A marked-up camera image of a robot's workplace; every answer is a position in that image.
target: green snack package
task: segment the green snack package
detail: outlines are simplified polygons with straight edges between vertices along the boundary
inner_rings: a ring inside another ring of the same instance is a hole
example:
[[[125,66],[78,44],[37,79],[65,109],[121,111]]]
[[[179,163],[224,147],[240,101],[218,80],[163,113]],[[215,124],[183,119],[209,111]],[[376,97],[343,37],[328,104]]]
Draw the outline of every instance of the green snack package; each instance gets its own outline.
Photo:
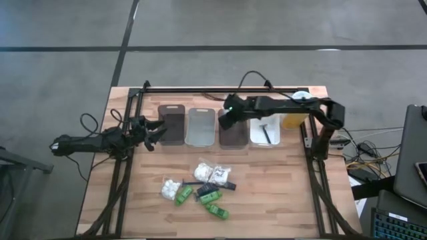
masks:
[[[200,197],[201,204],[205,205],[206,203],[210,203],[212,201],[215,201],[219,199],[222,196],[222,192],[220,191],[214,191],[213,193],[209,193],[207,195]]]
[[[180,206],[193,192],[193,188],[190,185],[184,187],[181,193],[175,198],[175,205]]]
[[[220,209],[217,205],[211,205],[211,204],[206,204],[206,209],[214,214],[217,217],[220,217],[222,219],[227,219],[228,218],[228,211],[224,210],[224,209]]]

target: black metal frame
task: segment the black metal frame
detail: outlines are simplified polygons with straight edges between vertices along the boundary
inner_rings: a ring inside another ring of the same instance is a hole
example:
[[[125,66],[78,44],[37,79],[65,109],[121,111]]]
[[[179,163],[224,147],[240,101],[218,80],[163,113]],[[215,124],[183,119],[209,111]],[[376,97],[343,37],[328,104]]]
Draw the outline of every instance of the black metal frame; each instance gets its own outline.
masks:
[[[280,91],[282,93],[294,93],[296,91],[309,91],[308,88],[276,88],[277,91]],[[271,91],[266,87],[257,87],[257,88],[241,88],[236,89],[235,87],[218,87],[218,88],[203,88],[203,87],[194,87],[194,88],[150,88],[150,84],[148,81],[144,83],[144,86],[140,88],[131,88],[129,89],[128,95],[127,95],[127,103],[126,103],[126,109],[125,109],[125,115],[123,118],[123,127],[122,129],[126,131],[129,128],[129,117],[130,117],[130,111],[132,106],[133,98],[137,96],[137,106],[135,110],[135,116],[139,116],[141,113],[142,103],[143,103],[143,94],[144,93],[271,93]],[[312,137],[318,136],[318,130],[316,128],[316,123],[314,121],[314,118],[312,115],[309,116],[310,120],[310,128],[312,131]],[[314,204],[314,211],[316,214],[316,221],[318,223],[318,232],[320,234],[320,238],[335,238],[335,239],[342,239],[343,237],[348,237],[349,239],[352,238],[352,236],[344,236],[344,235],[338,235],[338,228],[337,228],[337,221],[334,217],[336,213],[338,212],[336,209],[333,209],[334,211],[331,211],[329,208],[326,209],[328,212],[328,219],[331,226],[331,234],[326,233],[325,230],[325,224],[322,214],[322,208],[320,205],[321,198],[324,203],[328,206],[332,205],[332,199],[330,195],[330,189],[328,184],[328,178],[326,175],[326,169],[324,165],[324,159],[316,159],[319,165],[319,172],[320,172],[320,179],[322,184],[322,191],[324,192],[323,198],[321,195],[319,195],[319,190],[315,187],[319,185],[318,180],[316,178],[316,174],[313,167],[313,161],[314,158],[311,154],[311,147],[306,146],[304,144],[304,139],[308,138],[307,128],[306,124],[301,124],[300,127],[301,134],[302,134],[302,143],[304,146],[304,153],[306,156],[306,162],[307,162],[307,168],[308,168],[308,175],[310,178],[310,186],[312,188],[312,197],[313,197],[313,204]],[[98,225],[98,228],[96,231],[93,231],[90,235],[78,235],[75,236],[72,239],[117,239],[121,237],[121,231],[123,227],[123,219],[125,214],[125,205],[126,205],[126,198],[127,198],[127,189],[129,187],[129,180],[130,180],[130,173],[133,163],[133,149],[129,152],[127,159],[125,160],[125,173],[123,176],[123,179],[117,187],[117,183],[119,181],[119,172],[121,169],[121,163],[122,160],[117,160],[115,162],[114,170],[113,170],[113,177],[111,180],[111,186],[110,186],[110,192],[109,192],[109,200],[107,202],[107,207],[104,209],[108,212],[105,214],[104,211],[101,213],[103,215],[102,222],[99,222],[100,225]],[[117,223],[115,226],[114,233],[110,233],[110,223],[111,223],[111,212],[113,211],[113,206],[116,205],[118,199],[120,198],[119,202],[119,211],[117,214]],[[99,228],[103,225],[103,229],[100,235],[96,235]]]

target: green label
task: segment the green label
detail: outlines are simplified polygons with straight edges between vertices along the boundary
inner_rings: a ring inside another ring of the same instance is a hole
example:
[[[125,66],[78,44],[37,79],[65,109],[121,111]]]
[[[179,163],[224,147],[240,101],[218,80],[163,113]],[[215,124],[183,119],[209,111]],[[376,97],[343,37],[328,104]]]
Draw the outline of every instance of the green label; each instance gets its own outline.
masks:
[[[219,207],[215,206],[215,205],[212,205],[212,207],[211,207],[211,212],[212,213],[217,213],[218,210],[221,210],[221,209]]]
[[[192,191],[193,191],[193,189],[191,189],[191,188],[185,188],[184,192],[182,193],[182,195],[184,195],[184,196],[187,197],[188,195],[191,194]]]
[[[216,212],[216,214],[220,215],[220,216],[224,216],[225,211],[218,208],[218,211]]]

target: concrete floor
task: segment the concrete floor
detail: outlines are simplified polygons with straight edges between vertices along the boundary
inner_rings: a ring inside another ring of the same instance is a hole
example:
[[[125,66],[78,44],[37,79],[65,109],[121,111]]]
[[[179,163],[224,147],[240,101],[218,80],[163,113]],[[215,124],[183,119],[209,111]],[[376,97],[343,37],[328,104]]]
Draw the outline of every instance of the concrete floor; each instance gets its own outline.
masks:
[[[120,46],[132,1],[0,1],[0,47]],[[426,23],[417,0],[141,0],[129,45],[427,44]],[[101,120],[118,55],[0,53],[0,145],[55,165],[34,174],[13,239],[73,235],[85,183],[47,146],[63,133],[86,134],[84,112]],[[348,129],[396,127],[408,104],[427,102],[426,62],[420,50],[127,53],[118,85],[237,85],[254,69],[275,85],[326,85],[346,106]],[[400,137],[366,139],[386,147]],[[86,176],[92,156],[75,156]]]

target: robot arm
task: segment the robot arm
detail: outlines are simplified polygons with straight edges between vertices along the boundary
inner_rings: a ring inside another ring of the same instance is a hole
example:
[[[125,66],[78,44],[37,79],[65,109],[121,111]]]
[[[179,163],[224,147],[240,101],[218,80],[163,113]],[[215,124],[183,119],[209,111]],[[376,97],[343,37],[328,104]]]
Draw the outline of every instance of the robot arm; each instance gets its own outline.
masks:
[[[110,127],[96,137],[70,137],[61,135],[50,146],[55,156],[80,153],[108,153],[111,157],[125,158],[126,150],[144,143],[148,151],[153,151],[156,144],[167,129],[154,131],[163,121],[149,121],[144,116],[131,118],[129,133],[120,127]]]
[[[326,113],[321,106],[327,107]],[[267,96],[248,97],[243,100],[237,94],[228,95],[224,101],[224,109],[229,111],[218,118],[224,129],[229,129],[238,121],[261,119],[275,113],[311,113],[323,128],[312,142],[312,157],[328,158],[328,147],[335,130],[344,126],[345,107],[329,98],[278,100]]]

